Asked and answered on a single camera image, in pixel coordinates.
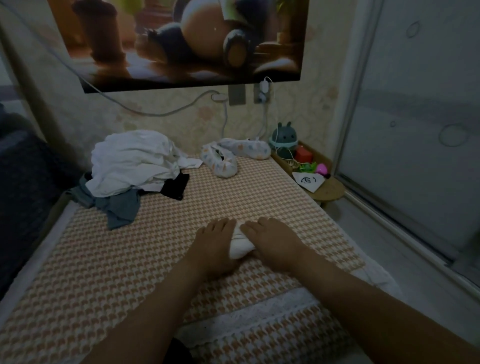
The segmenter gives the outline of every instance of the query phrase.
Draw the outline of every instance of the red object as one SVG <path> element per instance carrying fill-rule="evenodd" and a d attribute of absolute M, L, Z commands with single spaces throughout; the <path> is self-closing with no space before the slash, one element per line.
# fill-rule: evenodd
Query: red object
<path fill-rule="evenodd" d="M 302 146 L 297 147 L 295 153 L 295 160 L 299 163 L 311 163 L 313 161 L 313 154 Z"/>

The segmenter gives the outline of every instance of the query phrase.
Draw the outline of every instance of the pink ball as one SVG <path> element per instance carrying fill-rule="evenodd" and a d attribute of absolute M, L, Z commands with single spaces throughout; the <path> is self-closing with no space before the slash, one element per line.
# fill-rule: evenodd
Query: pink ball
<path fill-rule="evenodd" d="M 317 169 L 315 170 L 315 173 L 318 173 L 318 174 L 321 174 L 322 176 L 328 174 L 328 169 L 327 169 L 327 166 L 325 164 L 319 164 L 317 166 Z"/>

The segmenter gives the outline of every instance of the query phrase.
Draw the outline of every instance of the person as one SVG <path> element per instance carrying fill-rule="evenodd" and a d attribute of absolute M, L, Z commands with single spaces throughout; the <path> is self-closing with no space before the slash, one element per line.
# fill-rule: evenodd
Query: person
<path fill-rule="evenodd" d="M 187 362 L 175 360 L 181 344 L 172 340 L 173 334 L 202 282 L 239 266 L 228 256 L 235 224 L 224 218 L 199 229 L 184 258 L 82 363 L 158 364 L 171 360 L 172 354 L 173 362 Z M 298 279 L 374 363 L 480 363 L 476 347 L 328 262 L 285 223 L 260 218 L 247 221 L 241 230 L 255 246 L 254 255 L 274 271 Z"/>

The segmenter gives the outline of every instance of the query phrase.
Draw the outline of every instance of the floral wallpaper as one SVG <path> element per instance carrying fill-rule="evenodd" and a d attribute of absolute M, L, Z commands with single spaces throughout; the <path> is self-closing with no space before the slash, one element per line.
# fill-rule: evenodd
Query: floral wallpaper
<path fill-rule="evenodd" d="M 47 0 L 10 0 L 28 23 L 70 61 Z M 269 105 L 268 133 L 280 122 L 292 121 L 299 139 L 320 152 L 328 138 L 356 0 L 310 1 L 303 71 L 298 82 L 275 84 L 276 103 Z M 95 143 L 111 133 L 150 129 L 171 138 L 187 153 L 220 138 L 223 106 L 209 96 L 194 107 L 165 118 L 133 114 L 98 94 L 85 94 L 78 78 L 45 51 L 21 23 L 0 6 L 0 24 L 10 51 L 14 51 L 30 82 L 24 93 L 47 140 L 85 169 Z M 207 87 L 128 91 L 109 95 L 145 112 L 162 113 L 191 102 Z M 214 86 L 228 93 L 227 86 Z M 253 85 L 247 85 L 247 104 L 228 106 L 225 136 L 255 137 L 262 126 L 262 105 L 253 103 Z"/>

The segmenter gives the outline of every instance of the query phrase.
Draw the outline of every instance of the brown and white checkered cloth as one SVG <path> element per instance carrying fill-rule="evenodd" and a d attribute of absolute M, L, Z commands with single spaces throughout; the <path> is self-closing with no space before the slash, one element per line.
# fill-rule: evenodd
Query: brown and white checkered cloth
<path fill-rule="evenodd" d="M 1 363 L 57 363 L 88 353 L 154 289 L 186 253 L 196 230 L 213 218 L 275 217 L 345 271 L 365 264 L 338 226 L 272 159 L 239 158 L 239 173 L 226 180 L 205 167 L 189 172 L 183 201 L 146 195 L 135 222 L 121 229 L 107 230 L 105 215 L 94 209 L 77 210 L 0 331 Z M 294 279 L 249 260 L 232 276 L 205 283 L 184 324 L 297 287 Z M 204 362 L 295 362 L 325 357 L 329 342 L 335 352 L 351 339 L 325 309 L 312 306 L 193 352 Z M 291 352 L 299 347 L 301 355 Z"/>

